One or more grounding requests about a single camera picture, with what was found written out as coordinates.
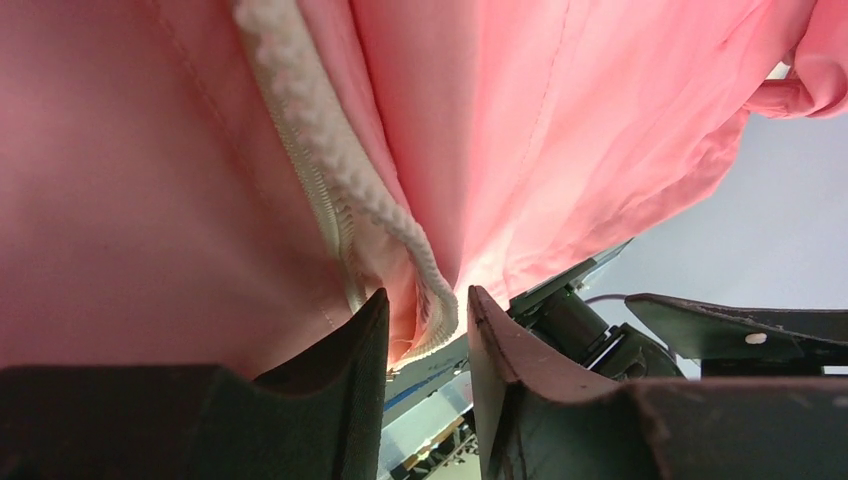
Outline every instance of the white wall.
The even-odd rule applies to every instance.
[[[848,309],[848,115],[752,117],[715,195],[639,236],[582,296],[636,292]],[[593,307],[635,324],[621,302]]]

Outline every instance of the zipper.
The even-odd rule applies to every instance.
[[[321,231],[343,268],[352,311],[364,304],[364,288],[354,269],[355,207],[404,244],[417,273],[424,333],[394,370],[433,353],[457,329],[457,298],[424,230],[394,201],[347,122],[296,0],[241,0],[235,18],[247,32],[248,46],[255,47],[251,62],[257,81]]]
[[[256,35],[247,32],[242,33],[242,40],[249,51],[255,51],[260,42]],[[352,315],[365,305],[366,298],[365,288],[354,268],[354,220],[350,206],[337,188],[324,181],[324,176],[310,161],[312,152],[297,141],[300,132],[286,121],[288,102],[285,98],[275,101],[273,72],[260,65],[254,55],[248,56],[262,98],[312,208],[321,236],[342,272],[345,296]]]

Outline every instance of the pink garment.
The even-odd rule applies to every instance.
[[[704,198],[748,111],[845,108],[842,0],[299,5],[295,54],[337,98],[287,107],[356,210],[348,266],[388,288],[396,361],[453,331],[451,286],[506,302]],[[350,316],[243,36],[225,0],[0,2],[0,367],[255,375]],[[283,70],[275,92],[325,75]]]

